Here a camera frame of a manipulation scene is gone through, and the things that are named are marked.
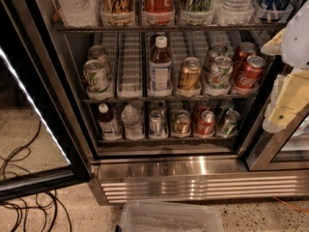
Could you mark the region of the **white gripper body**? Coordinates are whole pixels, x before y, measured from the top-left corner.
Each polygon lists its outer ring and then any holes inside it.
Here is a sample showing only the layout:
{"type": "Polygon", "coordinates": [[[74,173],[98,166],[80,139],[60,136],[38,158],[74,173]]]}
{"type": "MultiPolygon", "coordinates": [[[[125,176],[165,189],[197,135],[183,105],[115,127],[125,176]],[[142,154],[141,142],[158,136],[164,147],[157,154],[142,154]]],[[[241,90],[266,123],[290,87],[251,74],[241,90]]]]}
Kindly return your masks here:
{"type": "Polygon", "coordinates": [[[287,24],[281,51],[284,63],[293,68],[309,68],[309,1],[287,24]]]}

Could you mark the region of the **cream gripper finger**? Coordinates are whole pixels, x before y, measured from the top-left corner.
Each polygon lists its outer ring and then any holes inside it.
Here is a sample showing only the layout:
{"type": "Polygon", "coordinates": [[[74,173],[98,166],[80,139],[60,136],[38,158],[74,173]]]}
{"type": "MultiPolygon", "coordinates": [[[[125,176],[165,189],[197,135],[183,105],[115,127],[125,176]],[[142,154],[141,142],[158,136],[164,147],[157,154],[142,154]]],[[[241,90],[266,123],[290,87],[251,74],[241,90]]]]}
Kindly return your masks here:
{"type": "Polygon", "coordinates": [[[283,28],[271,40],[261,47],[261,52],[265,55],[274,56],[281,54],[281,43],[286,29],[283,28]]]}
{"type": "Polygon", "coordinates": [[[309,70],[296,69],[278,74],[265,112],[263,129],[270,133],[284,130],[309,103],[309,70]]]}

